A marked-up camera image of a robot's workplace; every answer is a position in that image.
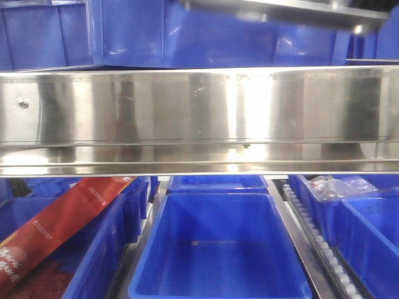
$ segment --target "blue storage bin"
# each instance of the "blue storage bin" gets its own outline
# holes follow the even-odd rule
[[[169,193],[267,193],[267,182],[257,175],[171,176]]]
[[[0,208],[0,240],[43,210],[54,199],[19,197]],[[59,270],[75,273],[63,299],[102,299],[126,245],[122,206],[117,197],[106,210],[58,248],[48,259]]]
[[[339,250],[374,299],[399,294],[399,197],[343,201]]]
[[[0,2],[0,70],[91,65],[84,1]]]
[[[375,34],[353,36],[349,45],[349,58],[399,59],[399,6],[384,26]]]
[[[140,217],[147,219],[147,204],[150,201],[151,183],[150,177],[145,181],[143,189],[140,193]]]
[[[169,194],[130,298],[296,298],[312,293],[267,194]]]
[[[8,179],[0,179],[0,203],[13,197],[14,194]]]
[[[137,242],[137,237],[142,234],[142,219],[147,218],[147,177],[137,177],[123,191],[126,195],[126,203],[123,206],[123,218],[125,219],[126,240],[128,243]]]
[[[350,33],[246,21],[171,0],[89,0],[94,64],[156,68],[344,65]]]
[[[28,178],[25,184],[34,196],[59,197],[78,183],[82,178]]]
[[[158,192],[158,188],[160,186],[160,180],[158,179],[158,176],[152,176],[150,178],[151,180],[151,192],[150,192],[150,196],[153,197],[155,196],[155,194]]]
[[[78,183],[82,178],[27,178],[24,182],[32,189],[32,196],[59,197]],[[128,243],[137,242],[137,236],[141,235],[141,219],[146,218],[144,184],[149,181],[147,177],[138,177],[122,194],[126,195],[123,205],[125,220],[126,240]]]
[[[333,175],[333,177],[345,181],[353,176]],[[363,174],[360,177],[373,184],[379,190],[399,186],[399,175],[397,174]],[[289,176],[289,182],[299,200],[307,206],[313,223],[321,230],[323,237],[331,246],[336,246],[338,229],[336,211],[342,198],[321,201],[305,176]],[[363,198],[367,196],[379,197],[381,196],[381,191],[363,193],[346,198]]]

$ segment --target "empty blue bin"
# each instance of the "empty blue bin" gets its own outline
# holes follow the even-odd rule
[[[0,70],[91,65],[84,1],[0,1]]]
[[[258,175],[171,176],[168,193],[267,193],[267,182]]]
[[[43,210],[54,199],[19,197],[0,208],[0,240]],[[125,248],[122,205],[117,197],[97,218],[58,248],[48,259],[61,272],[75,273],[63,299],[103,299]]]
[[[348,181],[353,176],[333,175],[333,177],[342,181]],[[381,196],[382,190],[399,186],[398,174],[363,174],[360,177],[373,184],[379,191],[346,197],[348,200],[368,196],[379,197]],[[305,176],[289,176],[289,182],[298,199],[308,208],[313,223],[321,230],[323,237],[331,246],[336,246],[338,229],[336,211],[342,198],[331,199],[328,201],[320,200],[314,188],[310,185],[310,182],[305,178]]]
[[[339,250],[374,299],[399,294],[399,196],[343,201]]]
[[[130,298],[296,298],[312,293],[266,194],[169,194]]]

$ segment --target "red packaging bag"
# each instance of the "red packaging bag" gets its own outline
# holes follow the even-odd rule
[[[0,244],[0,298],[99,215],[135,177],[83,178]]]

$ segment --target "shelf rack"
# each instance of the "shelf rack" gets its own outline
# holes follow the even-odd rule
[[[0,176],[399,171],[399,67],[0,74]]]

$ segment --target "screw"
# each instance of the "screw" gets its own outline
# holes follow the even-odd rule
[[[22,98],[19,100],[18,105],[23,109],[29,108],[29,100]]]

